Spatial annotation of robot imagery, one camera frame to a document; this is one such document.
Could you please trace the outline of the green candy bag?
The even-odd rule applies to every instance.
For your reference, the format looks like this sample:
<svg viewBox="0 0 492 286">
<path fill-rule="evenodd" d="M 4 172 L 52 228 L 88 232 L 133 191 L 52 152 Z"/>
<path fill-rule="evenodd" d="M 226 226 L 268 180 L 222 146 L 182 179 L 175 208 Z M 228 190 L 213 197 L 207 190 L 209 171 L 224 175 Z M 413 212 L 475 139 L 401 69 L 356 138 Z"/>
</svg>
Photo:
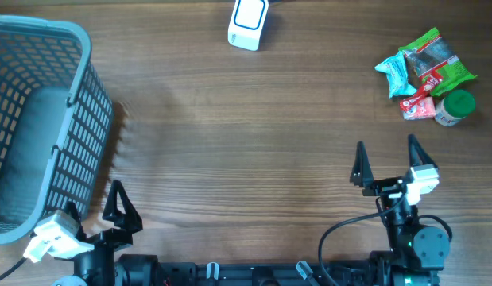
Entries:
<svg viewBox="0 0 492 286">
<path fill-rule="evenodd" d="M 432 72 L 437 72 L 443 80 L 430 93 L 439 97 L 461 83 L 476 79 L 465 67 L 449 43 L 434 27 L 423 36 L 398 49 L 408 61 L 416 76 L 424 82 Z"/>
</svg>

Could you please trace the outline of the green lid jar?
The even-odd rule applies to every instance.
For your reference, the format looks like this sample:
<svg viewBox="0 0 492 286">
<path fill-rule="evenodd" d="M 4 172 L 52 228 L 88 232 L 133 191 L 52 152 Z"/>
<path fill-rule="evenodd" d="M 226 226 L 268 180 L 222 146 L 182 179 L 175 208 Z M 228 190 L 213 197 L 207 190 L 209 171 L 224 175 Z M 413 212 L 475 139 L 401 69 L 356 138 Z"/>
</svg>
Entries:
<svg viewBox="0 0 492 286">
<path fill-rule="evenodd" d="M 442 126 L 454 126 L 475 110 L 475 97 L 465 90 L 450 92 L 436 105 L 435 121 Z"/>
</svg>

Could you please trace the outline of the red coffee stick sachet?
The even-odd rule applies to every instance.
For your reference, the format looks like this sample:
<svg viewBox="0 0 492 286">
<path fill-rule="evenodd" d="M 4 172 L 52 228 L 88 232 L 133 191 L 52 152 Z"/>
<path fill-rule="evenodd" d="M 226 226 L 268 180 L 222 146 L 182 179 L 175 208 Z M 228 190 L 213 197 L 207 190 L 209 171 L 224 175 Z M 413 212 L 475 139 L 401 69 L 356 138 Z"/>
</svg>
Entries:
<svg viewBox="0 0 492 286">
<path fill-rule="evenodd" d="M 443 76 L 433 70 L 414 95 L 400 101 L 402 111 L 409 112 L 419 101 L 426 98 L 438 85 L 444 81 Z"/>
</svg>

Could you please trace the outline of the red small box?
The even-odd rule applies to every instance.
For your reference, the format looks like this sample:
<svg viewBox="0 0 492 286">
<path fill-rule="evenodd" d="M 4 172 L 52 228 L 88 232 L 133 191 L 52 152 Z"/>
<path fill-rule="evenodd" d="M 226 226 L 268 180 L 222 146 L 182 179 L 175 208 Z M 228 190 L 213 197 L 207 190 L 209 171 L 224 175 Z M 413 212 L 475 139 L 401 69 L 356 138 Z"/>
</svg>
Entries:
<svg viewBox="0 0 492 286">
<path fill-rule="evenodd" d="M 408 112 L 403 112 L 404 120 L 421 120 L 434 118 L 436 109 L 432 97 L 426 97 L 416 103 Z"/>
</svg>

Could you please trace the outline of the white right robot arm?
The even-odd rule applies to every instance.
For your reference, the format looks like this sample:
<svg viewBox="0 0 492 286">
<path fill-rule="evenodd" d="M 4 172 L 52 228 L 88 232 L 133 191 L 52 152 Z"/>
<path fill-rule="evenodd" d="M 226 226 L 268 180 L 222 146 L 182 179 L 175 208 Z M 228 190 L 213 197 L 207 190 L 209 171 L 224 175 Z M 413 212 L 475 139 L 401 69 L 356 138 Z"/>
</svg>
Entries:
<svg viewBox="0 0 492 286">
<path fill-rule="evenodd" d="M 366 285 L 438 285 L 438 272 L 450 252 L 451 227 L 433 214 L 420 215 L 417 208 L 422 196 L 439 184 L 439 167 L 412 134 L 408 147 L 407 172 L 376 180 L 364 143 L 357 144 L 350 182 L 376 199 L 389 243 L 388 251 L 373 251 L 366 260 Z"/>
</svg>

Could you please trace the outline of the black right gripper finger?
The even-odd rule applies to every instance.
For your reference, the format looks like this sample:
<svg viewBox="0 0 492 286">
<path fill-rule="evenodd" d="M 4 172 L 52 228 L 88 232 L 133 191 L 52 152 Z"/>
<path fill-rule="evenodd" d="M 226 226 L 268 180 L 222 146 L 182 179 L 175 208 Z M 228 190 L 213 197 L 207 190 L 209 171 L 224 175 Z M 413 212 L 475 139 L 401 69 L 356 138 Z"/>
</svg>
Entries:
<svg viewBox="0 0 492 286">
<path fill-rule="evenodd" d="M 437 166 L 436 162 L 425 152 L 420 142 L 414 134 L 408 135 L 409 165 L 411 167 L 432 164 Z"/>
<path fill-rule="evenodd" d="M 357 143 L 350 182 L 358 187 L 369 187 L 374 182 L 374 176 L 370 167 L 366 147 L 362 141 Z"/>
</svg>

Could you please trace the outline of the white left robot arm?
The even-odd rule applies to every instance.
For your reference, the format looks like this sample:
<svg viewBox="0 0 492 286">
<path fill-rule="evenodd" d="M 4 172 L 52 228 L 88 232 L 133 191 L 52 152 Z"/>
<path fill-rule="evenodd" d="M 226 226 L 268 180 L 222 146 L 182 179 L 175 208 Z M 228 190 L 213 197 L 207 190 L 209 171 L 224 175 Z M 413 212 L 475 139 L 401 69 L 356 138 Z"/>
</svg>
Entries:
<svg viewBox="0 0 492 286">
<path fill-rule="evenodd" d="M 122 182 L 114 180 L 110 186 L 102 219 L 114 226 L 91 237 L 87 236 L 76 215 L 76 205 L 64 207 L 76 221 L 76 241 L 85 242 L 91 249 L 68 258 L 73 263 L 74 273 L 56 280 L 55 286 L 63 285 L 113 285 L 116 279 L 114 253 L 133 244 L 133 234 L 143 230 L 141 216 L 130 202 Z"/>
</svg>

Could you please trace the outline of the teal tissue pack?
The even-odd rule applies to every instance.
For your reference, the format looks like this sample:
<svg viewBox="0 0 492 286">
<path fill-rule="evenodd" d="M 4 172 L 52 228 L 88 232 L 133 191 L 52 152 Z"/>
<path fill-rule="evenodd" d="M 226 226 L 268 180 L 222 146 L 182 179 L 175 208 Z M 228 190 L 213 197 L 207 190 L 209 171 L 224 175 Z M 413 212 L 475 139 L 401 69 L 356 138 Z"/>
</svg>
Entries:
<svg viewBox="0 0 492 286">
<path fill-rule="evenodd" d="M 409 74 L 403 52 L 390 56 L 374 67 L 377 72 L 384 73 L 389 84 L 389 98 L 410 96 L 416 88 L 409 83 Z"/>
</svg>

